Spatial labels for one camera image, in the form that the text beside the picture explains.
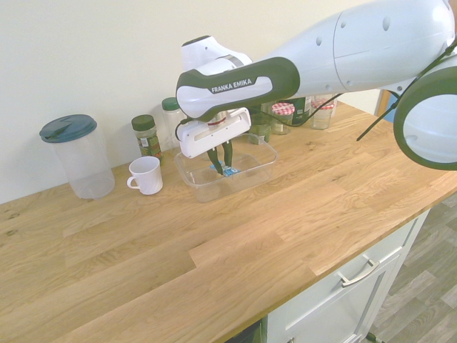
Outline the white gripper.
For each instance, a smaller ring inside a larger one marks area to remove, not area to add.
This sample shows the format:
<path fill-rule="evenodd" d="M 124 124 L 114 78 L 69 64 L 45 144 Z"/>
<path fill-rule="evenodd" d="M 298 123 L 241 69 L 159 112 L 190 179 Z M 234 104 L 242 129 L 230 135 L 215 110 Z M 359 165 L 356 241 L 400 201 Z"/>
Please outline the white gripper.
<path fill-rule="evenodd" d="M 248 131 L 251 117 L 247 108 L 219 112 L 210 122 L 190 121 L 178 128 L 181 152 L 192 159 L 206 152 L 215 170 L 223 175 L 217 147 L 224 148 L 224 164 L 232 166 L 234 137 Z"/>

